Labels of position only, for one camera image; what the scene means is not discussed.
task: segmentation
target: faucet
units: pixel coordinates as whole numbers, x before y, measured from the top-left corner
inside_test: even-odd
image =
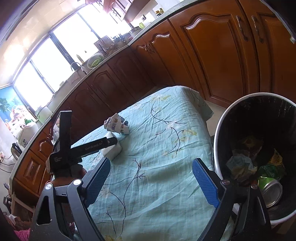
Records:
[[[78,62],[73,62],[72,64],[79,64],[81,70],[85,73],[85,75],[87,75],[87,70],[86,70],[86,68],[84,68],[80,63],[78,63]]]

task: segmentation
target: white foam block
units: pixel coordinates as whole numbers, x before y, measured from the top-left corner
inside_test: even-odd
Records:
[[[115,137],[111,131],[108,131],[107,134],[104,136],[107,138]],[[122,147],[117,141],[116,145],[109,146],[107,148],[102,149],[102,153],[104,157],[107,157],[110,161],[112,161],[122,150]]]

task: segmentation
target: palm tree mural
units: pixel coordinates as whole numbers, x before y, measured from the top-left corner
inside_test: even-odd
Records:
[[[0,110],[3,113],[6,113],[6,111],[9,110],[10,104],[8,104],[6,98],[0,98]]]
[[[22,102],[19,100],[18,97],[14,97],[14,98],[12,99],[12,103],[13,103],[14,105],[21,105],[21,104],[22,104]]]

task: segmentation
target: power outlet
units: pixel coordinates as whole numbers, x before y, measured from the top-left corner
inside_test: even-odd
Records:
[[[0,151],[0,162],[2,162],[4,160],[5,154],[3,153],[3,151]]]

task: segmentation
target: cabinet door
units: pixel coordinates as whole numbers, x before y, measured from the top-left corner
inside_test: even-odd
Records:
[[[175,85],[201,91],[199,79],[178,35],[166,20],[143,36],[156,63],[162,62]]]
[[[38,192],[38,195],[41,195],[42,191],[43,191],[43,188],[45,186],[45,183],[49,180],[52,179],[52,175],[49,174],[47,172],[47,170],[45,169],[44,173],[43,173],[43,176],[42,176],[42,179],[41,179],[41,183],[40,183],[40,187],[39,187],[39,192]]]
[[[87,78],[86,83],[110,108],[113,114],[119,113],[136,102],[107,64],[104,64]]]
[[[44,171],[44,161],[29,150],[20,164],[16,178],[30,190],[38,193]]]
[[[108,65],[136,100],[153,88],[145,69],[130,48],[116,54]]]
[[[296,75],[296,45],[290,41],[289,32],[260,1],[240,2],[256,42],[260,66],[260,91],[273,92],[296,102],[296,82],[293,80]]]
[[[35,139],[30,150],[34,152],[44,162],[52,153],[53,145],[49,137],[42,131]]]
[[[52,119],[46,124],[46,126],[42,129],[42,131],[46,134],[46,136],[48,138],[50,138],[52,140],[52,127],[54,125],[54,122],[55,122],[55,117],[52,117]]]
[[[254,39],[235,0],[204,1],[170,21],[193,62],[206,100],[228,107],[259,90]]]
[[[112,115],[111,110],[86,83],[79,85],[67,102],[74,115],[91,131],[103,125]]]
[[[125,10],[125,12],[131,5],[131,2],[129,0],[116,0],[116,2],[123,10]]]
[[[57,111],[57,114],[62,110],[72,111],[72,127],[71,127],[71,144],[80,140],[82,137],[87,135],[93,130],[93,127],[89,124],[83,123],[83,113],[72,110],[71,105],[68,101],[65,101]]]
[[[147,43],[145,43],[142,38],[136,40],[131,45],[131,49],[155,85],[175,85],[163,62],[160,60],[160,58],[158,58],[156,61],[152,58],[150,54],[152,52],[148,50]]]
[[[123,9],[120,7],[120,5],[118,4],[117,1],[113,1],[113,2],[111,2],[111,8],[113,8],[113,9],[115,10],[117,16],[118,16],[121,20],[123,20],[123,18],[124,18],[124,16],[125,16],[126,12],[125,12],[125,10],[123,10]]]

